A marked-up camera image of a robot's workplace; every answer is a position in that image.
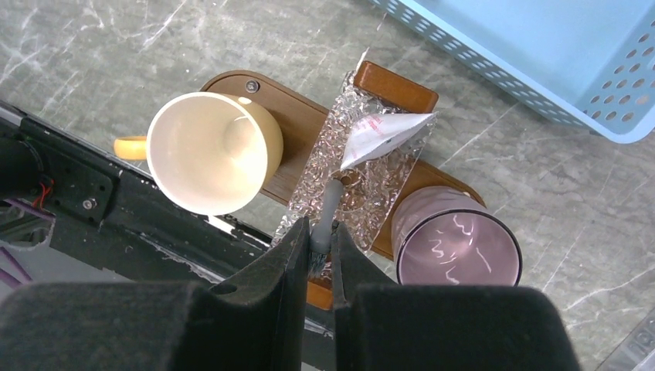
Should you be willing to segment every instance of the bolt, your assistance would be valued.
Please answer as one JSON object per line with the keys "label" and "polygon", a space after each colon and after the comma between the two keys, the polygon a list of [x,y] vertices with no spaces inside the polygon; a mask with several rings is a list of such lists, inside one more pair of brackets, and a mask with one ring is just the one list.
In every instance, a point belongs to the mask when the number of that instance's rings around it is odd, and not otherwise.
{"label": "bolt", "polygon": [[82,207],[86,210],[91,210],[97,205],[98,203],[96,202],[96,199],[85,199],[84,201],[82,201]]}
{"label": "bolt", "polygon": [[248,93],[256,93],[260,89],[260,83],[255,80],[248,80],[246,82],[246,91]]}

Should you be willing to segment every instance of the cup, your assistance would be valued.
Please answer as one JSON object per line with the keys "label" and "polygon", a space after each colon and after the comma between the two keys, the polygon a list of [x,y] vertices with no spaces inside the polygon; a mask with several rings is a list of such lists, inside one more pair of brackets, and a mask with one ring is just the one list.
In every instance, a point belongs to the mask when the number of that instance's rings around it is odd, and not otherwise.
{"label": "cup", "polygon": [[516,285],[521,277],[512,232],[449,187],[419,189],[400,203],[392,248],[400,284]]}
{"label": "cup", "polygon": [[116,156],[148,160],[161,191],[201,215],[232,213],[249,203],[282,159],[275,118],[245,97],[198,92],[168,102],[146,137],[118,138]]}

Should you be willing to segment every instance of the mug handle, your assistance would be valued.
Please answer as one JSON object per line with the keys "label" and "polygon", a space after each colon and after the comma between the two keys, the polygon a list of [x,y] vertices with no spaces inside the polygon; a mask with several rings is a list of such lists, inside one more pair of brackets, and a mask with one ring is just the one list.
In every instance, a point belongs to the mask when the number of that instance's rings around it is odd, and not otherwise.
{"label": "mug handle", "polygon": [[146,137],[122,137],[114,141],[114,154],[123,160],[145,160]]}

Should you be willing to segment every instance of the brush bristles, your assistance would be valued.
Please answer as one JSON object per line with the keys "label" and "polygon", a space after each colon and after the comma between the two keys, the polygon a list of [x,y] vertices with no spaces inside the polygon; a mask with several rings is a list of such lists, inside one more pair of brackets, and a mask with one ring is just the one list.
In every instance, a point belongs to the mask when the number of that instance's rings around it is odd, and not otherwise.
{"label": "brush bristles", "polygon": [[310,252],[309,267],[307,267],[309,278],[319,278],[323,268],[325,268],[325,259],[328,256],[325,254]]}

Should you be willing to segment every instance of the white plastic bag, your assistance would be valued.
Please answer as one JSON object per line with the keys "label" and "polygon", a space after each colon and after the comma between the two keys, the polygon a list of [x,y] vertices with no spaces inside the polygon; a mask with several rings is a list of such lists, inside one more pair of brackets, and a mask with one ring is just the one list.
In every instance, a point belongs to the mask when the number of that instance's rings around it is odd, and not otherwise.
{"label": "white plastic bag", "polygon": [[382,157],[405,143],[435,114],[371,114],[353,124],[341,170]]}

